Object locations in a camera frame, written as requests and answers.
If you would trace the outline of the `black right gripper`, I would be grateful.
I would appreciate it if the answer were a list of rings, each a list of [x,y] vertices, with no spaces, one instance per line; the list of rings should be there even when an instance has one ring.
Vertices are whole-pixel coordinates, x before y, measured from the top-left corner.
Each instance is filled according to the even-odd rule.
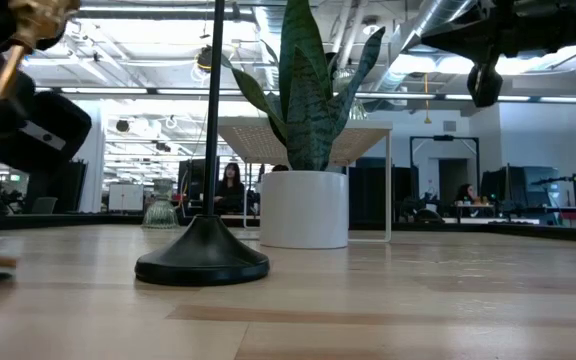
[[[453,20],[424,32],[423,45],[474,62],[467,89],[474,105],[494,105],[503,85],[499,55],[546,54],[576,45],[576,0],[496,0],[475,3]]]

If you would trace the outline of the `short gold candlestick holder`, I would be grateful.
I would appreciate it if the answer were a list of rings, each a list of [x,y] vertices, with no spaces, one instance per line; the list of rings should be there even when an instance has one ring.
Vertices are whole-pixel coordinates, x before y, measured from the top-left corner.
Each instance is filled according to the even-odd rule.
[[[13,88],[21,60],[37,48],[39,41],[56,39],[80,5],[81,0],[7,0],[15,31],[4,41],[10,44],[10,52],[0,67],[0,103]],[[0,267],[16,266],[15,258],[0,255]]]

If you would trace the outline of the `black metal candlestick holder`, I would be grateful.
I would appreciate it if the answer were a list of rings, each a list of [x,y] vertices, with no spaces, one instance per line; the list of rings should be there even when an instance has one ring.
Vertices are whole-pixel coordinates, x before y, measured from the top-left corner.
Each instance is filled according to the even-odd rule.
[[[217,125],[225,0],[215,0],[202,213],[170,244],[136,261],[137,280],[167,286],[217,286],[266,277],[269,258],[237,239],[214,213]]]

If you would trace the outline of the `black office partition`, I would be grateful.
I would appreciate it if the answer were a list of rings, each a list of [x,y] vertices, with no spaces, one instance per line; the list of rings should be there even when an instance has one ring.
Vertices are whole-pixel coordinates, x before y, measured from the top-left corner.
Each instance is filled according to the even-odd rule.
[[[76,213],[85,170],[84,163],[78,160],[71,161],[52,173],[30,174],[23,212],[31,214],[31,206],[37,197],[56,197],[58,201],[53,214]]]

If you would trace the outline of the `white building column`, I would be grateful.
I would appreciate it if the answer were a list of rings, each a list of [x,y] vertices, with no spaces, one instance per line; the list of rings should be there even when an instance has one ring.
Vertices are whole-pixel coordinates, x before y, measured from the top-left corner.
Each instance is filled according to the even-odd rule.
[[[94,119],[91,130],[75,155],[86,166],[78,211],[98,213],[101,209],[104,178],[105,129],[100,118]]]

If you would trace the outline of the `grey office chair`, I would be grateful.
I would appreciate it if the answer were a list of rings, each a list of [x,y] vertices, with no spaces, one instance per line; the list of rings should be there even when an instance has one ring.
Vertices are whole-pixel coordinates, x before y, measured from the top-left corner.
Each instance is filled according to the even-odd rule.
[[[30,213],[39,215],[53,214],[57,201],[56,197],[37,197],[31,206]]]

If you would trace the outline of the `black desk monitor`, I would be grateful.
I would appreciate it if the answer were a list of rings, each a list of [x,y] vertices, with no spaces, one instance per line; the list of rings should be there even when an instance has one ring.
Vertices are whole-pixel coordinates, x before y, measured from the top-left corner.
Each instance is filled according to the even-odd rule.
[[[552,197],[559,194],[559,171],[543,166],[505,166],[485,171],[481,177],[480,193],[489,200],[523,208],[553,207]]]

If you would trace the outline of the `white low cabinet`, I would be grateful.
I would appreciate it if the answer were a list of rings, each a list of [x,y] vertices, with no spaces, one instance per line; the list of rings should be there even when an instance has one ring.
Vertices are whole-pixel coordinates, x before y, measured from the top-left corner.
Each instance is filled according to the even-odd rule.
[[[119,212],[142,211],[144,189],[136,184],[111,184],[109,186],[108,210]]]

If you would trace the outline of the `black storage cabinet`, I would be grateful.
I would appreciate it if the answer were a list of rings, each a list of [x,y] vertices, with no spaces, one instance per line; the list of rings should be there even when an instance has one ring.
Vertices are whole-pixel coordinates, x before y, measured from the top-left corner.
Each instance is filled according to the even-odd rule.
[[[351,230],[385,229],[385,159],[359,158],[349,168],[349,227]],[[391,167],[392,223],[399,222],[403,202],[418,190],[418,168]]]

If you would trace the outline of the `green snake plant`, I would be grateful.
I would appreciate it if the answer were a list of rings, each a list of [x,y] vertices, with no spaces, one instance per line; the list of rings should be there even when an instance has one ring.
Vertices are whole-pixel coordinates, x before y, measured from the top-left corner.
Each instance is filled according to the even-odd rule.
[[[348,85],[333,90],[332,66],[324,53],[308,0],[288,0],[281,33],[279,92],[265,93],[249,74],[223,57],[244,98],[269,118],[275,137],[285,146],[292,169],[324,171],[333,142],[344,130],[355,94],[379,57],[384,28],[366,41],[358,68]]]

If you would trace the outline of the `black computer screen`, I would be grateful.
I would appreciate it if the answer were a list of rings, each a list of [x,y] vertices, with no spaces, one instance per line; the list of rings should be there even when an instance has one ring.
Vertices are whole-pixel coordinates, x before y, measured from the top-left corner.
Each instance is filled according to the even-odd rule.
[[[205,158],[184,160],[179,163],[177,193],[185,200],[201,201],[204,194]]]

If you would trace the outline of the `white round plant pot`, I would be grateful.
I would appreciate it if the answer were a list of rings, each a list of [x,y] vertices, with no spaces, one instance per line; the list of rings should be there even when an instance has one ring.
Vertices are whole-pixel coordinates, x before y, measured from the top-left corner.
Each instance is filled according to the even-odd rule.
[[[349,182],[323,171],[281,171],[262,179],[260,243],[287,249],[348,245]]]

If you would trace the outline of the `white perforated metal shelf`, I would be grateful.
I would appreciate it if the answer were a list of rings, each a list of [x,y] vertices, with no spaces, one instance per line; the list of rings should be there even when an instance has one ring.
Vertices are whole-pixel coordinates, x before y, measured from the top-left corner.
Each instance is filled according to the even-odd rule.
[[[330,163],[335,166],[351,165],[380,140],[390,142],[392,129],[390,121],[348,121],[333,143]],[[276,139],[267,119],[223,118],[218,132],[245,164],[287,163],[286,149]]]

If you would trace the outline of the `silver ventilation duct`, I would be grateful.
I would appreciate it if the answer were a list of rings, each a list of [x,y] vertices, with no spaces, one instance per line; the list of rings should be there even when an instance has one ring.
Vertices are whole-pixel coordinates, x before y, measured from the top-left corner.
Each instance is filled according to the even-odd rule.
[[[413,59],[407,60],[407,51],[421,44],[421,37],[428,31],[455,20],[473,6],[474,0],[423,0],[418,15],[398,25],[389,42],[389,66],[371,88],[376,92],[394,92],[406,76],[415,71]]]

